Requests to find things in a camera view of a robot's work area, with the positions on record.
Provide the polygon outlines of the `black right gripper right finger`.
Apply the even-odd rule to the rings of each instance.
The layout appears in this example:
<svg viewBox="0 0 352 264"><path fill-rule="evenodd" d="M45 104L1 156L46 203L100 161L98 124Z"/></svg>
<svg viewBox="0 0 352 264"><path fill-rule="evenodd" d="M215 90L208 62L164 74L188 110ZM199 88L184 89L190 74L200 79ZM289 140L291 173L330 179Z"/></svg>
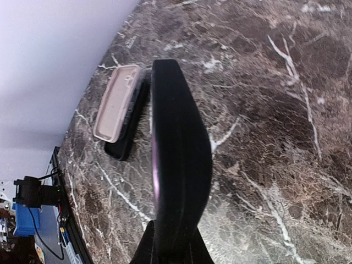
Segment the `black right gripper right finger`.
<svg viewBox="0 0 352 264"><path fill-rule="evenodd" d="M214 264L198 228L188 246L188 263Z"/></svg>

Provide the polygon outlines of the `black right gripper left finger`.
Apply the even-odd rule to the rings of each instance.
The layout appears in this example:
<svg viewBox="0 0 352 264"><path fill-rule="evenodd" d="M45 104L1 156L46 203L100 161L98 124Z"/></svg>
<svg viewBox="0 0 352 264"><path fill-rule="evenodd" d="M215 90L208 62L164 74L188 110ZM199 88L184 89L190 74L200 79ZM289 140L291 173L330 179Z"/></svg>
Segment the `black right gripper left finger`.
<svg viewBox="0 0 352 264"><path fill-rule="evenodd" d="M149 221L130 264L158 264L154 238L155 222Z"/></svg>

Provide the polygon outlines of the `black phone case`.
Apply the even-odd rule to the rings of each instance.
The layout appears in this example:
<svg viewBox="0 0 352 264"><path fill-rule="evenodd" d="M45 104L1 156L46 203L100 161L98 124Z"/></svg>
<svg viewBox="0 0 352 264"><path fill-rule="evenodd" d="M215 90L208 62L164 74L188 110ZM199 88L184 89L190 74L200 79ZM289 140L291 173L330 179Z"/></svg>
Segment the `black phone case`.
<svg viewBox="0 0 352 264"><path fill-rule="evenodd" d="M210 194L212 152L176 60L153 62L151 103L155 249L160 263L188 263L188 246Z"/></svg>

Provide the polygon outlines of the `pink phone case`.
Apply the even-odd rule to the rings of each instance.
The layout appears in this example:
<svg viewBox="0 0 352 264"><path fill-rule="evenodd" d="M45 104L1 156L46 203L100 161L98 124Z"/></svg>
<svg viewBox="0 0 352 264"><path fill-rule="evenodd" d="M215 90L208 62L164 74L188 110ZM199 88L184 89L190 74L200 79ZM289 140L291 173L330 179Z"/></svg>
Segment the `pink phone case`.
<svg viewBox="0 0 352 264"><path fill-rule="evenodd" d="M119 66L108 81L97 112L93 135L115 143L120 135L133 93L143 69L136 64Z"/></svg>

